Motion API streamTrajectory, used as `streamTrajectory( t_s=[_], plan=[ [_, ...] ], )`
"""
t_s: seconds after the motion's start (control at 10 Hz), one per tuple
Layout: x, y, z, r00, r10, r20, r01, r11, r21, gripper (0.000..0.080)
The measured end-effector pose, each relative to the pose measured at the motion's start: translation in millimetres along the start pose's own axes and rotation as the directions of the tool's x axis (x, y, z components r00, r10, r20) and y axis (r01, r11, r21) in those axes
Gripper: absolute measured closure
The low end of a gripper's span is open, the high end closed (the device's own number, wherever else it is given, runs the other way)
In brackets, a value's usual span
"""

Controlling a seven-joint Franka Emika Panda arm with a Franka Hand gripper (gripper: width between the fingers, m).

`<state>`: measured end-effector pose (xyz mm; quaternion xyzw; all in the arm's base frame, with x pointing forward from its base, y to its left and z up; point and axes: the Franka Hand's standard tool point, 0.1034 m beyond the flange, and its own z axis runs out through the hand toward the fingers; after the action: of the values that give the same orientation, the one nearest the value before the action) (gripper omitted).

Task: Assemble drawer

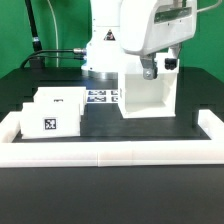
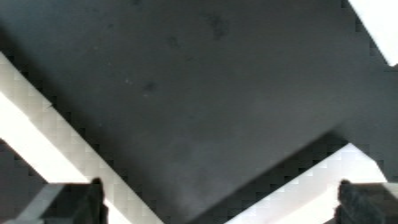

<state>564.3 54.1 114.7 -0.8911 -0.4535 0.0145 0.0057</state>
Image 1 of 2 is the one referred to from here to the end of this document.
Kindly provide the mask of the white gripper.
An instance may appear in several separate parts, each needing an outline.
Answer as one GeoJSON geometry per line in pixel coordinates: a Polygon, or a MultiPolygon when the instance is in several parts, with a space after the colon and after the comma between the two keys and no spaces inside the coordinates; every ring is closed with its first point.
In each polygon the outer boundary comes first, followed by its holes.
{"type": "Polygon", "coordinates": [[[121,47],[125,53],[144,56],[140,58],[143,77],[156,79],[158,68],[155,55],[151,53],[169,47],[165,68],[174,70],[178,65],[180,43],[194,36],[196,20],[196,0],[187,0],[185,6],[176,6],[175,0],[123,0],[121,47]]]}

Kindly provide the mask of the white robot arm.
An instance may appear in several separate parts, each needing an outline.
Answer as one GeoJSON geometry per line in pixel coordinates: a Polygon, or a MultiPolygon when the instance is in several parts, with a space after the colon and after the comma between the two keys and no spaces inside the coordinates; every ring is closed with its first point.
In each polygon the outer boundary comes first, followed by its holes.
{"type": "Polygon", "coordinates": [[[143,77],[158,74],[158,52],[167,49],[165,66],[173,70],[181,43],[196,31],[197,0],[90,0],[92,37],[82,71],[116,79],[124,59],[139,59],[143,77]]]}

